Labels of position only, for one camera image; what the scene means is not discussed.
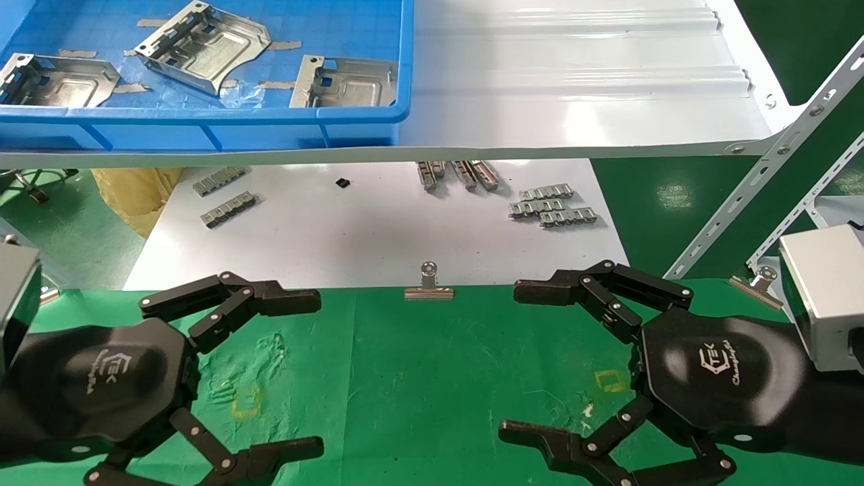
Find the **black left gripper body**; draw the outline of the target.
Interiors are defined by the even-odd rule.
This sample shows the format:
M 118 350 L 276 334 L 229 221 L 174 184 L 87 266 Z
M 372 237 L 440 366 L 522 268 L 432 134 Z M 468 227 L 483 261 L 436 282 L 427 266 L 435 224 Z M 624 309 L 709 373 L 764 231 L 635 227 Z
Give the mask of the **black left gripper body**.
M 2 378 L 1 462 L 76 462 L 120 448 L 144 456 L 196 399 L 198 356 L 159 318 L 30 333 Z

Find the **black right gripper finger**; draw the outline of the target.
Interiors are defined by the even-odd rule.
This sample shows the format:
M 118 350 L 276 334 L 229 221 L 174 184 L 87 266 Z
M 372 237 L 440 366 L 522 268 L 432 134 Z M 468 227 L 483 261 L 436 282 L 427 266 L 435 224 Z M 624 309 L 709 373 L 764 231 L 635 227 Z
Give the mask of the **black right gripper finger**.
M 642 427 L 654 409 L 651 399 L 639 395 L 589 437 L 561 428 L 502 421 L 499 438 L 539 450 L 551 471 L 582 477 L 593 485 L 718 485 L 736 473 L 735 461 L 700 435 L 685 441 L 694 452 L 692 459 L 632 472 L 617 464 L 611 457 L 613 450 Z
M 623 344 L 639 342 L 642 318 L 622 299 L 655 311 L 691 307 L 693 292 L 628 265 L 602 261 L 584 270 L 562 270 L 548 280 L 516 281 L 513 298 L 521 304 L 579 305 Z

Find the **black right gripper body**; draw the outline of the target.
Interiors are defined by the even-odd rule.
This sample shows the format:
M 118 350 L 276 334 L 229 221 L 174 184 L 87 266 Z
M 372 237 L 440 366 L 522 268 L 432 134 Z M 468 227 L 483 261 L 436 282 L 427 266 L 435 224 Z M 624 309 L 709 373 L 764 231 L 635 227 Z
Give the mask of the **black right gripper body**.
M 664 312 L 636 345 L 651 424 L 756 453 L 862 465 L 862 375 L 821 372 L 790 323 Z

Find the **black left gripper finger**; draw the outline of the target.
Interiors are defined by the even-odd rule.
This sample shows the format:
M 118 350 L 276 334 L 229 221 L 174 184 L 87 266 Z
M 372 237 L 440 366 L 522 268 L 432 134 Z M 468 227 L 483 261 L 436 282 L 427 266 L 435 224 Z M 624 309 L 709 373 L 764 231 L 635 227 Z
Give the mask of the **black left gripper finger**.
M 234 273 L 204 277 L 140 301 L 144 318 L 165 322 L 207 311 L 188 330 L 189 342 L 198 353 L 212 352 L 255 316 L 296 316 L 321 308 L 318 290 L 287 290 L 275 280 L 249 281 Z
M 169 416 L 169 422 L 173 430 L 181 433 L 186 442 L 212 466 L 198 485 L 271 485 L 285 464 L 320 458 L 324 453 L 324 442 L 318 436 L 252 445 L 231 453 L 189 409 L 177 409 Z M 91 468 L 84 476 L 84 484 L 166 484 L 127 472 L 132 457 L 130 450 L 112 450 L 105 460 Z

